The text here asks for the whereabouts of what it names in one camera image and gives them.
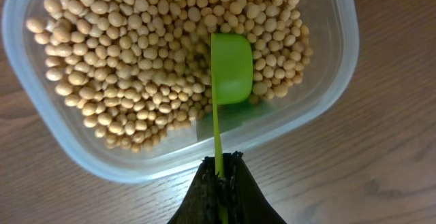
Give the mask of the green plastic scoop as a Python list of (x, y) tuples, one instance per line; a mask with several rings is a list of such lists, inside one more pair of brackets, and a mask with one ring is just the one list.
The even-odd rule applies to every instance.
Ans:
[(215, 175), (225, 178), (217, 106), (240, 103), (252, 89), (252, 53), (245, 37), (230, 33), (211, 35), (211, 78)]

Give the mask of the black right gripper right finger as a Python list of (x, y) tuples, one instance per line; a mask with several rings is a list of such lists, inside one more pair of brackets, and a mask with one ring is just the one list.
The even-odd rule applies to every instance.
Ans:
[(228, 223), (286, 224), (264, 197), (242, 156), (238, 151), (223, 154), (223, 203)]

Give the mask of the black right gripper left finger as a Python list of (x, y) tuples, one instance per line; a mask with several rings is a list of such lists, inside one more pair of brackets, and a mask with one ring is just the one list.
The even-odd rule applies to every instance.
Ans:
[(220, 223), (216, 188), (215, 159), (205, 157), (181, 205), (168, 224)]

